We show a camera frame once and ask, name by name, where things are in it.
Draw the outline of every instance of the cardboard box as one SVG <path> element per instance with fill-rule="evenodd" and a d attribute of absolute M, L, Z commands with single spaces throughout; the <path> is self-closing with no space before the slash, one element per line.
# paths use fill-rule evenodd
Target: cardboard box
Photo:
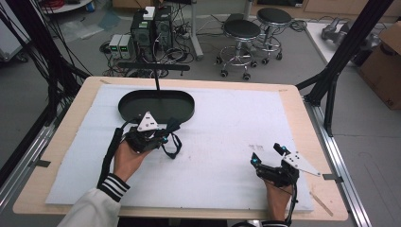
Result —
<path fill-rule="evenodd" d="M 391 110 L 401 110 L 401 22 L 379 37 L 382 44 L 362 64 L 359 74 Z"/>
<path fill-rule="evenodd" d="M 153 2 L 153 0 L 113 0 L 113 7 L 117 9 L 144 9 L 145 7 L 154 7 Z"/>

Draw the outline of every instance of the black oval tray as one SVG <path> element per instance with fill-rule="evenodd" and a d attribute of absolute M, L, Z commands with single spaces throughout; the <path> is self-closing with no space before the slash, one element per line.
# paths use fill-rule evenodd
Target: black oval tray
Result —
<path fill-rule="evenodd" d="M 182 91 L 138 90 L 121 98 L 118 111 L 126 121 L 142 119 L 146 112 L 150 112 L 158 124 L 166 124 L 171 117 L 183 123 L 194 114 L 195 100 Z"/>

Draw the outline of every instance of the black stool seat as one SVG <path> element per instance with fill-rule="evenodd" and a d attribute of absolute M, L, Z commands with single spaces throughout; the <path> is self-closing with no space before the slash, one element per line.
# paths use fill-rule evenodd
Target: black stool seat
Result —
<path fill-rule="evenodd" d="M 224 31 L 233 37 L 241 39 L 253 39 L 260 34 L 259 26 L 245 20 L 233 20 L 225 23 Z"/>
<path fill-rule="evenodd" d="M 265 23 L 286 24 L 291 16 L 281 9 L 263 8 L 257 12 L 257 17 Z"/>

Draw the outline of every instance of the metal rail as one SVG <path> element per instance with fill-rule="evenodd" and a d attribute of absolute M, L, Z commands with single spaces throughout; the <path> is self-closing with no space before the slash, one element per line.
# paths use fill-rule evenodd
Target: metal rail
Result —
<path fill-rule="evenodd" d="M 50 124 L 50 126 L 42 127 L 21 161 L 12 170 L 8 179 L 0 188 L 0 214 L 6 208 L 9 200 L 19 188 L 19 185 L 26 179 L 26 176 L 40 159 L 55 131 L 55 120 Z"/>
<path fill-rule="evenodd" d="M 356 225 L 359 227 L 372 226 L 371 222 L 369 221 L 369 217 L 366 214 L 365 208 L 363 207 L 362 201 L 357 194 L 357 190 L 348 172 L 347 166 L 342 159 L 339 147 L 336 144 L 336 140 L 334 139 L 334 137 L 331 137 L 327 133 L 327 130 L 324 128 L 324 113 L 321 107 L 312 106 L 310 103 L 306 103 L 306 105 L 309 105 L 313 112 L 313 115 L 315 117 L 314 120 L 322 134 L 322 139 L 325 143 L 326 153 L 330 157 L 333 170 L 338 177 L 342 178 L 342 182 L 338 184 L 342 189 L 343 196 L 346 199 L 349 210 L 352 212 Z"/>

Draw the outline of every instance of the wooden table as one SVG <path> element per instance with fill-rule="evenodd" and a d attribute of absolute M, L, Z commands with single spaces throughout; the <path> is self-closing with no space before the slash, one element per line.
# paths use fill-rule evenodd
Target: wooden table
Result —
<path fill-rule="evenodd" d="M 66 214 L 71 205 L 45 204 L 45 199 L 55 181 L 57 172 L 65 152 L 71 146 L 78 127 L 88 112 L 102 84 L 128 84 L 138 86 L 154 85 L 153 79 L 122 79 L 91 77 L 86 79 L 76 99 L 54 134 L 42 160 L 51 162 L 49 167 L 37 166 L 26 183 L 22 193 L 13 206 L 17 214 Z M 239 82 L 216 82 L 199 80 L 162 79 L 162 88 L 219 88 L 237 90 L 255 90 L 279 92 L 286 111 L 292 137 L 297 149 L 322 174 L 331 173 L 323 154 L 322 147 L 305 105 L 295 86 L 282 84 L 257 84 Z M 340 192 L 334 181 L 326 181 L 323 177 L 305 174 L 310 196 L 314 203 L 311 213 L 296 213 L 294 219 L 311 220 L 346 220 L 346 212 Z M 164 218 L 234 218 L 234 219 L 266 219 L 265 211 L 250 210 L 208 210 L 208 209 L 174 209 L 174 208 L 140 208 L 122 207 L 121 216 L 132 217 L 164 217 Z"/>

